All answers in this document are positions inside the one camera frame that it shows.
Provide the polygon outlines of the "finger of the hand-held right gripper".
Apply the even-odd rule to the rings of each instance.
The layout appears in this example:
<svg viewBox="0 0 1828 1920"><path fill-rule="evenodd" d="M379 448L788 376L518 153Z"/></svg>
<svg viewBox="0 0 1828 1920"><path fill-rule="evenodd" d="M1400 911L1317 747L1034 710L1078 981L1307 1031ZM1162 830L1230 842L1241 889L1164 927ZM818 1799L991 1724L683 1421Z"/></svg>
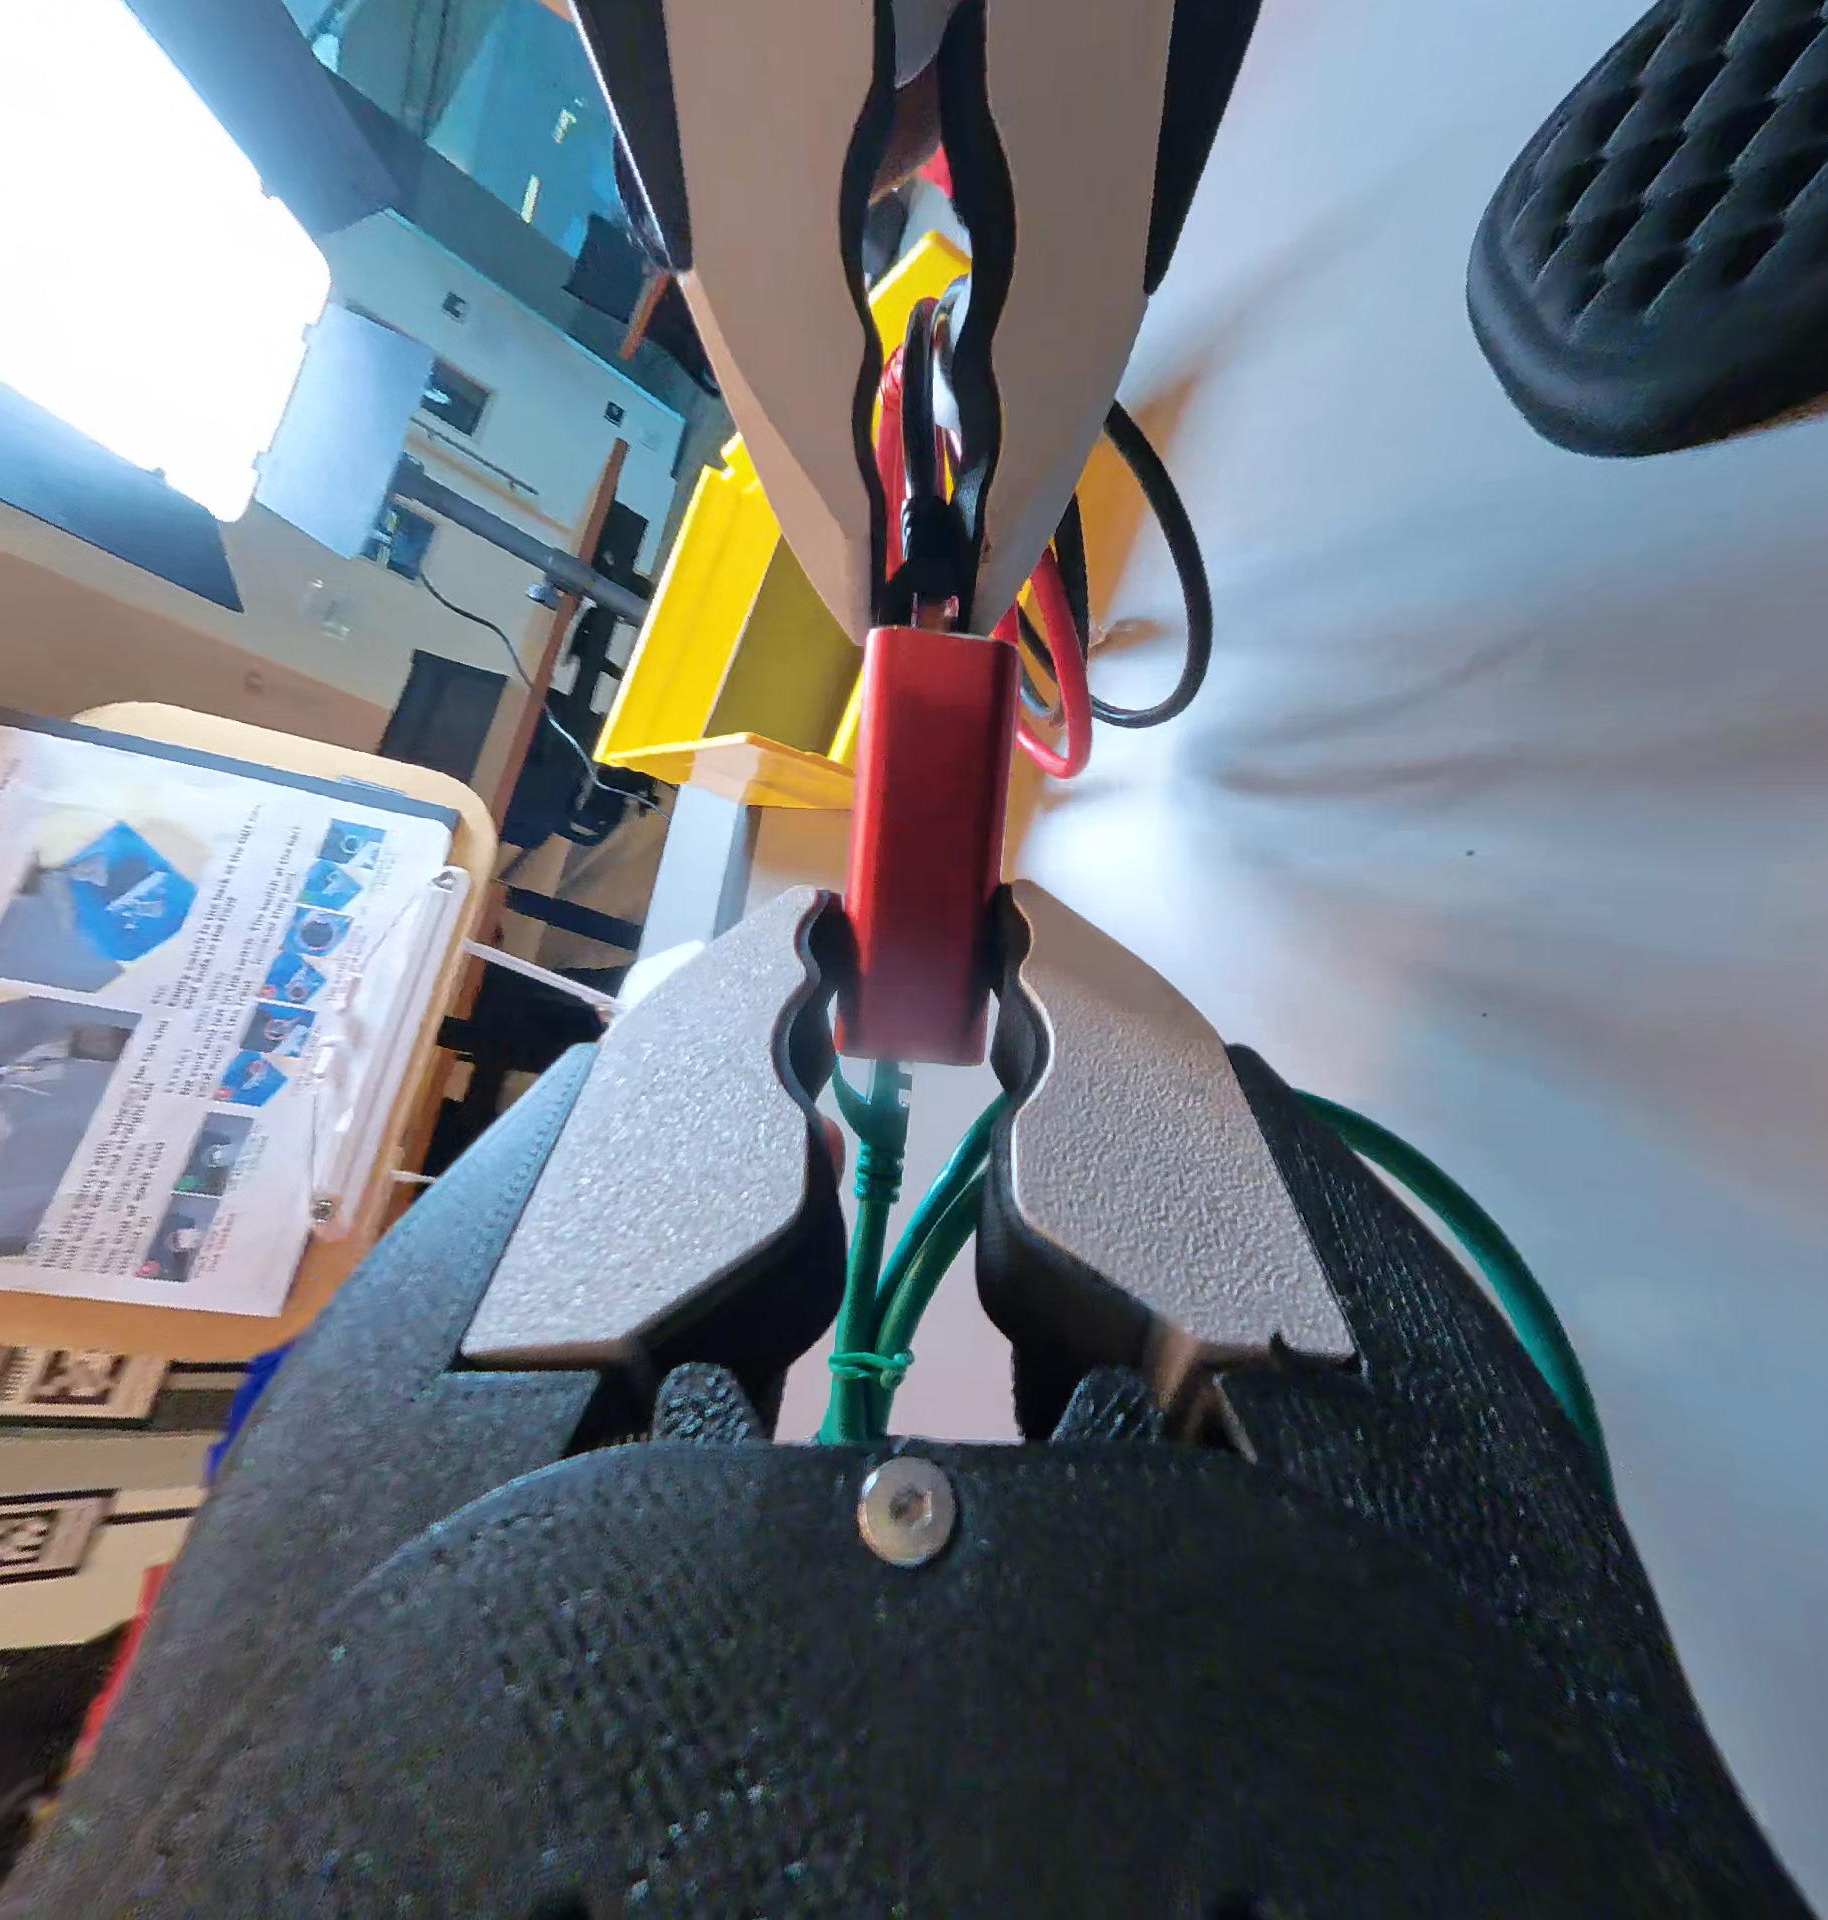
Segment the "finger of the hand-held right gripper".
<svg viewBox="0 0 1828 1920"><path fill-rule="evenodd" d="M663 3L683 295L811 589L861 641L884 497L861 226L895 116L890 3Z"/></svg>
<svg viewBox="0 0 1828 1920"><path fill-rule="evenodd" d="M943 39L943 144L973 263L949 386L977 636L1047 552L1146 317L1172 15L963 3Z"/></svg>

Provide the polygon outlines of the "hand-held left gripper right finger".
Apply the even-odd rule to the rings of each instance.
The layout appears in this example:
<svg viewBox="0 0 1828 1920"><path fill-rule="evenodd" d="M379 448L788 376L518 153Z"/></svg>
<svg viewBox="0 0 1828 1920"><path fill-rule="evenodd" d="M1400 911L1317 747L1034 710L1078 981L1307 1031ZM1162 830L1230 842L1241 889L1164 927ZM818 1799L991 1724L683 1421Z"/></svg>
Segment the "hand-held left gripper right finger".
<svg viewBox="0 0 1828 1920"><path fill-rule="evenodd" d="M1354 1369L1359 1341L1205 1012L1034 880L999 896L977 1291L1039 1369Z"/></svg>

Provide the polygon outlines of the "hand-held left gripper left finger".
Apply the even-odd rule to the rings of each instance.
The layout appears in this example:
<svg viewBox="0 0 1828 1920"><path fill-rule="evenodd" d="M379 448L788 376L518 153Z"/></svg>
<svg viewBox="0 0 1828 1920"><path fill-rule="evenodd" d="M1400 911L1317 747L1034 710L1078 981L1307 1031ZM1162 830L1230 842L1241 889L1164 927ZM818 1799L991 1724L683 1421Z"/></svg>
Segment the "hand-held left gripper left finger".
<svg viewBox="0 0 1828 1920"><path fill-rule="evenodd" d="M479 1369L788 1369L843 1300L818 1097L846 926L797 887L627 1006L461 1355Z"/></svg>

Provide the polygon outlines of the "red ethernet coupler box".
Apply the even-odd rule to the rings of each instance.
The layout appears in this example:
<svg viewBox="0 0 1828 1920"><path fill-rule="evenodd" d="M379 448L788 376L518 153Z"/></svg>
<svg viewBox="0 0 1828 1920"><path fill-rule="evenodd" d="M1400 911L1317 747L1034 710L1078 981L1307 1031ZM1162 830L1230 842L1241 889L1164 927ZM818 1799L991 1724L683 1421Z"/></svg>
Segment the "red ethernet coupler box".
<svg viewBox="0 0 1828 1920"><path fill-rule="evenodd" d="M838 1050L977 1065L1020 660L1011 641L878 628L864 645Z"/></svg>

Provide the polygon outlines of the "yellow storage bin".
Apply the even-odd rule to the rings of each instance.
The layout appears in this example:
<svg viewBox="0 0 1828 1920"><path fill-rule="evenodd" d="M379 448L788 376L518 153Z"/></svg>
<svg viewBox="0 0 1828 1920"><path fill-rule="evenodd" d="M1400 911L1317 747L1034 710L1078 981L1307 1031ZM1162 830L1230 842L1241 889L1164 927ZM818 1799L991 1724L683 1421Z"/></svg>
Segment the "yellow storage bin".
<svg viewBox="0 0 1828 1920"><path fill-rule="evenodd" d="M949 327L971 263L921 240L868 295L884 350L874 461L887 500L887 589L898 611L953 617L958 424L943 396ZM864 650L783 538L743 440L701 476L662 589L600 736L627 773L750 808L853 812Z"/></svg>

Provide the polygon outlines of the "clear sheet clip bar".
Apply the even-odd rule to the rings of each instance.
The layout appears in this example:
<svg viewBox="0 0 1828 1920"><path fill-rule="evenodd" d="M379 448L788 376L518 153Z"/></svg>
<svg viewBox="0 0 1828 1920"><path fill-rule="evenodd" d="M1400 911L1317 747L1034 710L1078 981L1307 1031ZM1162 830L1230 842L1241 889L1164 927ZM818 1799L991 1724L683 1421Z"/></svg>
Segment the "clear sheet clip bar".
<svg viewBox="0 0 1828 1920"><path fill-rule="evenodd" d="M361 932L367 941L329 998L326 1038L307 1081L307 1224L319 1241L354 1232L466 902L465 867L424 877L392 919Z"/></svg>

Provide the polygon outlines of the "printed marker tag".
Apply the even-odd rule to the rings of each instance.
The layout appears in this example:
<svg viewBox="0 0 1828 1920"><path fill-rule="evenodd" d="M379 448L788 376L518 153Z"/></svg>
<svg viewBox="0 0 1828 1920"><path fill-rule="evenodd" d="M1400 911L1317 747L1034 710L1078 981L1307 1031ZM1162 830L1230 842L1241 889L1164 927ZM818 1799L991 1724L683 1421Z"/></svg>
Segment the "printed marker tag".
<svg viewBox="0 0 1828 1920"><path fill-rule="evenodd" d="M0 1429L146 1429L168 1374L157 1355L15 1346L0 1365Z"/></svg>
<svg viewBox="0 0 1828 1920"><path fill-rule="evenodd" d="M0 1499L0 1585L82 1573L108 1523L113 1494L30 1494Z"/></svg>

